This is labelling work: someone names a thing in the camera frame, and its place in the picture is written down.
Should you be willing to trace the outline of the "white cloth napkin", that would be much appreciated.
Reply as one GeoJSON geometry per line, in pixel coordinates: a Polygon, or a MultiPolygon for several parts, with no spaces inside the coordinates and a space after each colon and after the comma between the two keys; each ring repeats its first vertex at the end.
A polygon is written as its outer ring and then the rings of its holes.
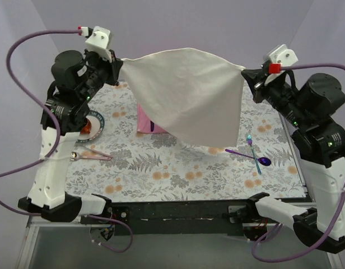
{"type": "Polygon", "coordinates": [[[207,147],[235,147],[244,66],[194,48],[123,59],[121,76],[154,124],[207,147]]]}

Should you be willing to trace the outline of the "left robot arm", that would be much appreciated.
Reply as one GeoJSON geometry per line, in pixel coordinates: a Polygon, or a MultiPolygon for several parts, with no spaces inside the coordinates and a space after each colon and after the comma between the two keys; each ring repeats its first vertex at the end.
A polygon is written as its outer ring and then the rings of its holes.
{"type": "Polygon", "coordinates": [[[112,219],[110,199],[99,194],[73,196],[65,190],[71,153],[87,124],[88,103],[105,84],[118,84],[123,62],[111,49],[108,55],[110,61],[89,50],[68,50],[56,56],[51,68],[54,81],[45,106],[57,118],[59,127],[46,112],[41,117],[40,155],[44,157],[50,150],[53,154],[39,164],[29,194],[18,201],[20,209],[51,222],[71,222],[85,215],[93,215],[100,224],[112,219]]]}

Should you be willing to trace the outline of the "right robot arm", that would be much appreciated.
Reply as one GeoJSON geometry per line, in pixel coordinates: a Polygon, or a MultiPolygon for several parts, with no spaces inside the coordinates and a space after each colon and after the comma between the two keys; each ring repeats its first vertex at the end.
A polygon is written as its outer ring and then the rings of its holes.
{"type": "Polygon", "coordinates": [[[345,130],[332,118],[345,103],[340,82],[316,73],[297,89],[292,70],[271,82],[265,69],[241,74],[254,102],[267,101],[295,127],[291,138],[309,170],[316,203],[305,209],[262,192],[247,200],[245,217],[255,223],[268,218],[286,225],[308,247],[333,254],[345,250],[345,130]]]}

